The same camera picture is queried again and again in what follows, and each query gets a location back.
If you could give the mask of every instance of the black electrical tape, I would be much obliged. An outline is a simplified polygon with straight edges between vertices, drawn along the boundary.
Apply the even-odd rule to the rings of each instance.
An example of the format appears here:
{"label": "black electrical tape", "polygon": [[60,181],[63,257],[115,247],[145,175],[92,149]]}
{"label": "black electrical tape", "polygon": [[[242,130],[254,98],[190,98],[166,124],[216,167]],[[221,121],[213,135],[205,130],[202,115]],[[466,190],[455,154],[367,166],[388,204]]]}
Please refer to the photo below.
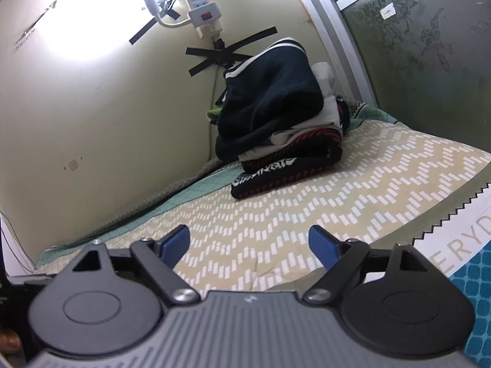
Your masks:
{"label": "black electrical tape", "polygon": [[[265,29],[261,32],[258,32],[252,36],[249,36],[241,41],[238,41],[226,48],[224,48],[223,50],[219,50],[217,52],[227,52],[227,53],[232,53],[234,52],[235,50],[247,45],[247,44],[250,44],[250,43],[253,43],[254,41],[257,41],[257,40],[261,40],[263,39],[264,37],[267,37],[267,36],[272,36],[274,34],[278,33],[276,27],[270,27],[269,29]],[[213,64],[215,63],[215,58],[207,58],[206,60],[204,60],[203,62],[201,63],[198,63],[198,65],[192,67],[191,69],[189,69],[189,74],[191,76],[194,76],[194,75],[197,75],[198,73],[200,73],[201,71],[205,70],[206,68],[212,66]]]}
{"label": "black electrical tape", "polygon": [[228,61],[244,61],[252,58],[252,55],[235,54],[226,50],[207,50],[203,48],[190,48],[186,49],[186,55],[193,55],[196,57],[216,58]]}
{"label": "black electrical tape", "polygon": [[[165,15],[169,15],[173,20],[177,20],[179,19],[179,17],[181,16],[179,13],[175,12],[175,10],[172,9],[172,6],[174,5],[174,2],[175,0],[173,0],[171,3],[170,3],[170,7],[169,9],[166,9],[164,10],[164,7],[165,7],[165,3],[167,2],[167,0],[159,0],[159,5],[160,5],[160,8],[162,8],[163,11],[160,12],[160,17],[164,17]],[[155,25],[157,23],[156,19],[155,18],[152,18],[150,19],[145,26],[143,26],[143,28],[141,28],[131,39],[130,39],[130,44],[133,45],[135,44],[139,39],[140,37],[142,37],[146,32],[148,32],[153,25]]]}

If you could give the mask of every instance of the wire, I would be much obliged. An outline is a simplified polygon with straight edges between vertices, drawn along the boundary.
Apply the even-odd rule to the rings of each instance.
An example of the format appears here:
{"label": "wire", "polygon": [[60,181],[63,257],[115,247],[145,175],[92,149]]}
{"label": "wire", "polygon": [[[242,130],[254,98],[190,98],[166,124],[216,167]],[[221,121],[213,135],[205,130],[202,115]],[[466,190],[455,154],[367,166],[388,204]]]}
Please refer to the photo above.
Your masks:
{"label": "wire", "polygon": [[5,213],[3,213],[1,210],[0,210],[0,215],[2,215],[2,217],[4,217],[7,220],[7,223],[10,226],[10,229],[12,230],[12,233],[14,235],[14,239],[17,241],[17,244],[19,245],[19,247],[21,248],[21,250],[24,252],[24,255],[29,259],[29,261],[30,261],[30,263],[32,265],[36,265],[33,262],[33,260],[29,257],[29,255],[25,252],[24,248],[22,247],[22,244],[19,241],[19,238],[17,237],[17,234],[15,233],[14,226],[12,225],[12,223],[10,222],[10,220],[8,219],[7,215]]}
{"label": "wire", "polygon": [[19,258],[17,257],[17,255],[15,254],[15,252],[13,251],[10,243],[8,243],[8,240],[7,240],[7,237],[5,235],[5,233],[3,232],[3,228],[0,227],[0,232],[2,233],[2,236],[3,236],[3,239],[5,240],[8,248],[10,249],[10,251],[12,252],[12,254],[14,255],[15,259],[17,260],[17,262],[19,263],[19,265],[24,269],[24,271],[28,272],[29,274],[33,274],[33,270],[30,270],[29,268],[27,268],[25,265],[22,264],[22,262],[19,260]]}
{"label": "wire", "polygon": [[[210,109],[213,109],[213,105],[215,103],[215,91],[217,90],[217,80],[218,80],[218,70],[219,67],[217,66],[217,69],[215,71],[215,80],[213,82],[213,88],[212,88],[212,99],[210,101]],[[209,123],[208,125],[208,160],[210,161],[212,158],[213,154],[213,146],[212,146],[212,124]]]}
{"label": "wire", "polygon": [[162,19],[160,18],[160,15],[157,14],[155,15],[155,20],[157,21],[157,23],[163,27],[166,27],[166,28],[169,28],[169,29],[175,29],[175,28],[178,28],[178,27],[183,27],[183,26],[186,26],[188,24],[191,23],[191,19],[186,19],[185,21],[182,21],[182,22],[179,22],[179,23],[165,23],[162,21]]}

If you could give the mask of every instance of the wall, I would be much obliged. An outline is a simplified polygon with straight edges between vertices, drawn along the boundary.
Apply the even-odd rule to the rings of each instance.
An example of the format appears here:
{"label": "wall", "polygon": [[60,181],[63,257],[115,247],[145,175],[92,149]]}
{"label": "wall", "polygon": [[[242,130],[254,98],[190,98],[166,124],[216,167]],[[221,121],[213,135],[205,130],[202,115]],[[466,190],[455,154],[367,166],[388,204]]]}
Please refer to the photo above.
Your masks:
{"label": "wall", "polygon": [[[0,209],[27,254],[94,233],[159,199],[209,156],[206,111],[223,88],[216,68],[190,77],[212,48],[188,26],[154,26],[141,0],[0,3]],[[329,61],[300,0],[215,0],[227,45],[265,28],[255,54],[292,36],[312,63]],[[184,13],[183,2],[175,6]]]}
{"label": "wall", "polygon": [[381,109],[491,151],[491,0],[358,0],[342,14]]}
{"label": "wall", "polygon": [[3,263],[8,275],[28,275],[34,271],[34,265],[15,241],[8,226],[0,219],[2,226]]}

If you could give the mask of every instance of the metal screw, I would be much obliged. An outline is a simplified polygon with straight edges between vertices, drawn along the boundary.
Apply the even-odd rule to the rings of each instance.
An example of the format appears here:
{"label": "metal screw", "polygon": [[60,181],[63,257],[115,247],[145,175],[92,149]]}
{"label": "metal screw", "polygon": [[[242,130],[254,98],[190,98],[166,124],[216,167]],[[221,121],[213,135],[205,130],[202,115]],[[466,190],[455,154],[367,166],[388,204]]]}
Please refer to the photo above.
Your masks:
{"label": "metal screw", "polygon": [[177,289],[172,293],[172,298],[179,303],[192,303],[198,297],[198,293],[193,289]]}
{"label": "metal screw", "polygon": [[321,303],[327,301],[331,297],[331,292],[327,289],[314,288],[306,292],[305,298],[309,302]]}

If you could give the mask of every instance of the red switch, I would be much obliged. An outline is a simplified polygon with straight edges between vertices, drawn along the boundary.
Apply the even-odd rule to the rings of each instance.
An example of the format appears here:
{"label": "red switch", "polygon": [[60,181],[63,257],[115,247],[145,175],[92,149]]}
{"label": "red switch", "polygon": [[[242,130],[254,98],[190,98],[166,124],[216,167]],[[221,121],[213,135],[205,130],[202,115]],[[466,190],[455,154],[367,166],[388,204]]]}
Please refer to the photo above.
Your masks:
{"label": "red switch", "polygon": [[204,21],[207,21],[208,19],[213,18],[213,15],[210,12],[205,12],[201,17]]}

